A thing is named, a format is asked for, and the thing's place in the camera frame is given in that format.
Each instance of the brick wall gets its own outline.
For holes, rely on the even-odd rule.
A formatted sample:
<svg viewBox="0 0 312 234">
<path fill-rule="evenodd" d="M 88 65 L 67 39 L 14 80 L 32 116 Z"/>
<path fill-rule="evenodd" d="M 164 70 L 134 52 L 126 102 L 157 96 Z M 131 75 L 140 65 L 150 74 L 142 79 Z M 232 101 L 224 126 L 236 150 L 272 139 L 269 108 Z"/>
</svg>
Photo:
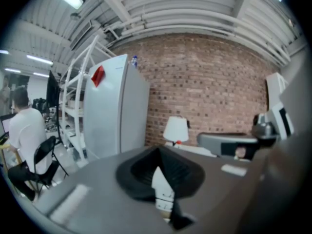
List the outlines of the brick wall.
<svg viewBox="0 0 312 234">
<path fill-rule="evenodd" d="M 172 34 L 124 44 L 114 53 L 138 55 L 151 83 L 146 144 L 163 144 L 169 116 L 190 121 L 189 145 L 200 132 L 249 132 L 267 110 L 265 77 L 278 71 L 256 52 L 221 38 Z"/>
</svg>

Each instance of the red magnet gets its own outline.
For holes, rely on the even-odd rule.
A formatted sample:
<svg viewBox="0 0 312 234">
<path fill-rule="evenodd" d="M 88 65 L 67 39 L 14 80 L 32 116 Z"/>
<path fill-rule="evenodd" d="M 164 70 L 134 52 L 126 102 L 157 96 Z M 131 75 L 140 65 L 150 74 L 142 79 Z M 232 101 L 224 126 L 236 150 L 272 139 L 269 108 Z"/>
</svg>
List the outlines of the red magnet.
<svg viewBox="0 0 312 234">
<path fill-rule="evenodd" d="M 91 80 L 93 81 L 94 85 L 98 87 L 103 77 L 105 77 L 104 68 L 103 66 L 100 66 L 92 76 Z"/>
</svg>

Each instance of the bottle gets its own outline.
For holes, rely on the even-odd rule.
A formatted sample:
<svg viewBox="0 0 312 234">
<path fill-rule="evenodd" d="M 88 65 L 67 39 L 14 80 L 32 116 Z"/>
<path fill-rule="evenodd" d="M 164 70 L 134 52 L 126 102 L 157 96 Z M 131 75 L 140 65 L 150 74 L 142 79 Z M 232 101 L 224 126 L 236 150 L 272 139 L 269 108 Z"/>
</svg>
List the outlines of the bottle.
<svg viewBox="0 0 312 234">
<path fill-rule="evenodd" d="M 137 68 L 137 56 L 132 57 L 131 63 L 135 68 Z"/>
</svg>

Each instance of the ceiling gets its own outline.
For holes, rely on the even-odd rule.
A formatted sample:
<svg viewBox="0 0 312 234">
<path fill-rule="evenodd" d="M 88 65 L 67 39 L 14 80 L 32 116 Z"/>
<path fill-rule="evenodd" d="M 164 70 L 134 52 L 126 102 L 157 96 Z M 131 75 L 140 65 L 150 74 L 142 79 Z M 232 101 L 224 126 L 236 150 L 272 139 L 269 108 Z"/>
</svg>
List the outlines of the ceiling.
<svg viewBox="0 0 312 234">
<path fill-rule="evenodd" d="M 70 15 L 78 13 L 80 19 Z M 87 22 L 95 30 L 71 50 Z M 63 0 L 31 0 L 10 27 L 0 49 L 1 66 L 23 73 L 64 73 L 95 35 L 108 47 L 155 34 L 191 32 L 239 42 L 279 67 L 306 44 L 295 17 L 277 0 L 85 0 L 78 10 Z M 54 62 L 53 66 L 26 54 Z M 103 60 L 95 53 L 96 60 Z"/>
</svg>

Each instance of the white metal rack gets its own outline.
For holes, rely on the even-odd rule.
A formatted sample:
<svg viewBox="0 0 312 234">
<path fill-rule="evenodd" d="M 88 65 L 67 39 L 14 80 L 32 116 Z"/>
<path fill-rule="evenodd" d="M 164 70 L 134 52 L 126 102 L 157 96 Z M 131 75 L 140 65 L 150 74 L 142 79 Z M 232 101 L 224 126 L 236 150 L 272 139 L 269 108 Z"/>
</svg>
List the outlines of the white metal rack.
<svg viewBox="0 0 312 234">
<path fill-rule="evenodd" d="M 86 148 L 83 133 L 80 132 L 80 125 L 79 125 L 79 118 L 83 117 L 83 110 L 79 109 L 79 101 L 80 101 L 80 94 L 82 90 L 82 83 L 85 78 L 88 78 L 89 75 L 85 73 L 86 67 L 89 62 L 91 62 L 91 65 L 94 66 L 96 63 L 94 59 L 92 58 L 92 54 L 94 50 L 97 50 L 100 52 L 100 54 L 105 55 L 106 58 L 112 58 L 116 55 L 111 52 L 109 49 L 107 49 L 104 45 L 102 45 L 100 42 L 98 42 L 99 36 L 95 36 L 92 43 L 84 49 L 76 58 L 74 58 L 71 61 L 71 64 L 67 71 L 62 75 L 61 80 L 66 75 L 65 83 L 61 86 L 61 92 L 63 92 L 63 96 L 61 98 L 62 101 L 60 101 L 60 107 L 62 109 L 62 119 L 60 122 L 60 126 L 63 130 L 63 144 L 66 148 L 69 148 L 69 144 L 71 143 L 73 147 L 79 152 L 81 160 L 77 162 L 77 165 L 79 167 L 83 167 L 88 163 L 87 159 L 84 157 L 83 149 Z M 74 65 L 78 62 L 78 60 L 83 58 L 83 62 L 81 64 L 81 67 L 79 69 L 78 75 L 76 75 L 74 78 L 70 79 L 72 69 Z M 66 106 L 70 95 L 72 93 L 76 92 L 75 96 L 75 107 L 69 108 Z M 68 117 L 74 118 L 74 124 L 70 123 L 65 118 L 65 113 L 68 115 Z"/>
</svg>

